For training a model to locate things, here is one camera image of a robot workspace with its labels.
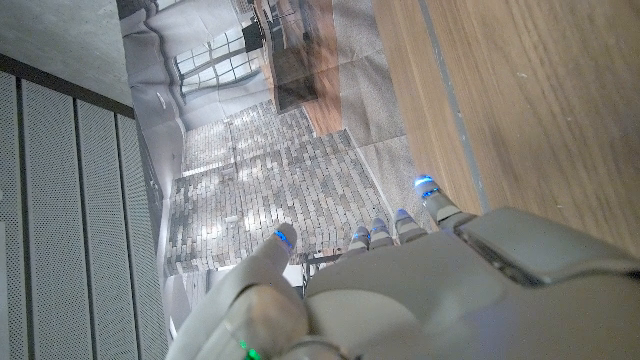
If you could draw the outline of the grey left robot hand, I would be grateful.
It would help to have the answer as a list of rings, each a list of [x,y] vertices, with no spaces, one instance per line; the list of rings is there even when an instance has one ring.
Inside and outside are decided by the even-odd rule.
[[[428,175],[436,223],[404,210],[358,228],[303,294],[279,225],[196,306],[171,359],[635,359],[639,261],[517,210],[462,211]]]

